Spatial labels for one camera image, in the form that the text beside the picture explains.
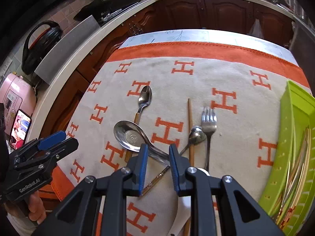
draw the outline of tile wall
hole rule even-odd
[[[25,40],[31,30],[38,25],[40,22],[45,20],[52,20],[57,22],[61,29],[63,30],[63,35],[67,34],[72,28],[74,28],[76,25],[78,25],[78,21],[75,21],[73,17],[81,10],[81,8],[87,4],[89,4],[91,0],[67,0],[57,7],[53,8],[51,11],[49,11],[46,15],[44,15],[40,20],[38,20],[37,23],[35,23],[29,31],[17,42],[17,44],[13,47],[13,49],[10,51],[8,57],[12,59],[12,62],[5,72],[4,76],[1,78],[0,86],[2,85],[2,82],[4,79],[8,76],[9,73],[16,72],[17,75],[22,75],[26,79],[29,78],[29,76],[26,76],[22,69],[21,69],[21,62],[22,62],[22,54],[23,54],[23,46],[25,43]],[[43,25],[40,26],[31,36],[29,41],[29,46],[33,43],[34,40],[49,26]]]

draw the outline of green plastic tray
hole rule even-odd
[[[259,205],[269,216],[273,215],[273,207],[285,187],[289,161],[292,159],[294,119],[288,85],[281,98],[280,107],[278,146],[268,182],[259,200]]]
[[[283,228],[287,236],[293,236],[298,232],[308,215],[315,194],[315,98],[295,83],[288,81],[286,91],[281,98],[280,132],[275,161],[259,200],[259,204],[269,215],[273,215],[272,207],[284,188],[289,161],[292,156],[293,159],[298,156],[303,134],[308,125],[311,129],[310,161],[302,195],[292,217]],[[295,148],[292,148],[294,133]]]
[[[293,236],[306,219],[315,194],[315,98],[291,81],[288,81],[287,88],[290,91],[293,107],[296,138],[299,144],[297,147],[301,144],[305,128],[309,125],[311,129],[311,153],[306,181],[292,217],[283,228],[283,232],[287,236]]]

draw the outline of electrical outlet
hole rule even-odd
[[[11,63],[12,59],[10,59],[10,57],[7,57],[0,67],[0,76],[3,76],[5,74]]]

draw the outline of hand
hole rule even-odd
[[[7,212],[11,214],[12,216],[17,217],[17,218],[24,217],[21,214],[22,212],[16,205],[10,202],[6,202],[4,206]],[[30,196],[29,202],[28,202],[28,209],[30,210],[30,213],[28,214],[28,217],[30,220],[37,221],[38,224],[41,224],[45,220],[46,211],[44,208],[43,201],[39,197],[38,191],[34,192]]]

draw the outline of metal fork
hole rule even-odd
[[[201,127],[202,131],[207,135],[207,154],[204,169],[209,171],[209,158],[210,158],[210,141],[213,133],[217,129],[217,117],[214,109],[210,109],[209,106],[204,107],[201,115]]]

